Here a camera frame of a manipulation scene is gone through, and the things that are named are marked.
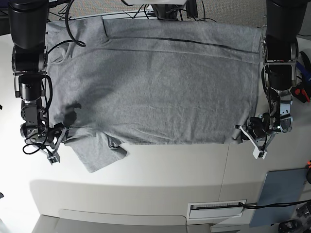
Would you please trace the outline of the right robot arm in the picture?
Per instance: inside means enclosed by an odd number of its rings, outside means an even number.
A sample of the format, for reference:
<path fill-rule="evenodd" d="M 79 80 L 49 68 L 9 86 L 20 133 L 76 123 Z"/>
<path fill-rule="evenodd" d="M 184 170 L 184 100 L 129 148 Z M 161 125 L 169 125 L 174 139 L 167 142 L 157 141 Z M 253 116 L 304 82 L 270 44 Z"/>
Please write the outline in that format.
<path fill-rule="evenodd" d="M 21 99 L 21 135 L 26 146 L 46 154 L 51 164 L 60 161 L 57 152 L 67 128 L 59 123 L 50 127 L 52 81 L 47 75 L 45 45 L 50 3 L 47 0 L 10 0 L 8 15 L 14 43 L 12 70 L 15 97 Z"/>

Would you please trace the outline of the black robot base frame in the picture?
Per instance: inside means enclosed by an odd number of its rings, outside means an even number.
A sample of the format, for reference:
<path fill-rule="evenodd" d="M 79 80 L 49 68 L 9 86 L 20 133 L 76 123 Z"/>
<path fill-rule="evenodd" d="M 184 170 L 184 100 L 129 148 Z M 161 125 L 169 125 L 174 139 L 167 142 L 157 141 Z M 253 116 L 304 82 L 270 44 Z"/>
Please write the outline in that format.
<path fill-rule="evenodd" d="M 206 14 L 203 0 L 185 0 L 181 4 L 151 4 L 149 0 L 75 0 L 69 10 L 69 20 L 97 16 L 103 19 L 216 22 Z"/>

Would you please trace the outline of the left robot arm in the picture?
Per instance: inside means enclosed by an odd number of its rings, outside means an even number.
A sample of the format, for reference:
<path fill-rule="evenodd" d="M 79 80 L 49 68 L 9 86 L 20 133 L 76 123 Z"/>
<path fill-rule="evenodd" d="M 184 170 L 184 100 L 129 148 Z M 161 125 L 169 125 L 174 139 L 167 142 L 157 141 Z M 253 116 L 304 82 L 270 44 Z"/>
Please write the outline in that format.
<path fill-rule="evenodd" d="M 256 159 L 265 158 L 268 145 L 277 133 L 287 133 L 292 129 L 291 89 L 297 85 L 297 36 L 307 5 L 307 0 L 266 1 L 261 40 L 261 82 L 268 101 L 268 111 L 249 118 L 244 125 L 236 126 L 242 138 L 253 144 L 253 156 Z"/>

